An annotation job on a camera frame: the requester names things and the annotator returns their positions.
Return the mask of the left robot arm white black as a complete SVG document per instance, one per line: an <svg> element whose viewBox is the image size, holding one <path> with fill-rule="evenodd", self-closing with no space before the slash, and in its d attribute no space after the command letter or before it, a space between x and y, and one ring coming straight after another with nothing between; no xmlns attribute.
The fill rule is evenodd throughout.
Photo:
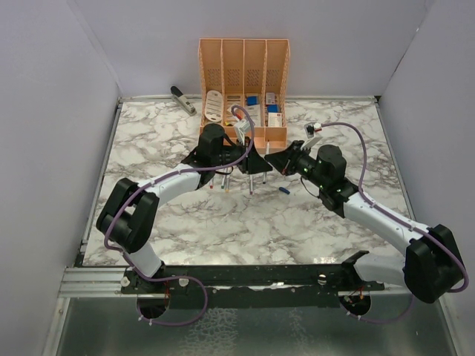
<svg viewBox="0 0 475 356"><path fill-rule="evenodd" d="M139 271L138 283L145 291L159 291L164 282L164 262L149 240L157 210L181 194L196 191L218 171L236 166L244 174L260 174L272 166L252 143L233 143L219 124L207 125L197 146L173 171L147 183L120 179L96 221L105 239L118 245L128 262Z"/></svg>

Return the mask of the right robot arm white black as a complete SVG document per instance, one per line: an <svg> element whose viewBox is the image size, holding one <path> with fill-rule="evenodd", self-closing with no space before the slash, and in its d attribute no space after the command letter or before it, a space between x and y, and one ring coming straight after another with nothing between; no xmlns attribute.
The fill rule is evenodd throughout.
<svg viewBox="0 0 475 356"><path fill-rule="evenodd" d="M340 148L323 145L311 157L302 141L294 141L264 158L282 175L299 174L317 186L329 211L369 229L400 253L398 257L363 253L341 271L347 289L357 290L366 282L387 283L404 286L422 302L433 303L465 282L466 270L451 230L443 225L430 228L364 197L346 177L347 161Z"/></svg>

